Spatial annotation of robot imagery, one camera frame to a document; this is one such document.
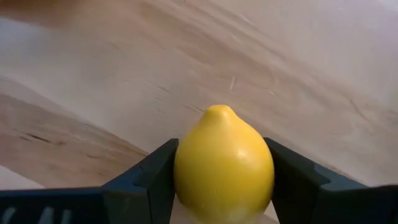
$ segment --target lemon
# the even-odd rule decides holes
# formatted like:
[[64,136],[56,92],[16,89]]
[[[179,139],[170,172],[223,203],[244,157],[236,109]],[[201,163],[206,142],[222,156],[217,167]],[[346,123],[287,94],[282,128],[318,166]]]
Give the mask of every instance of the lemon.
[[254,128],[229,106],[214,105],[179,145],[174,180],[200,223],[246,223],[271,201],[274,164]]

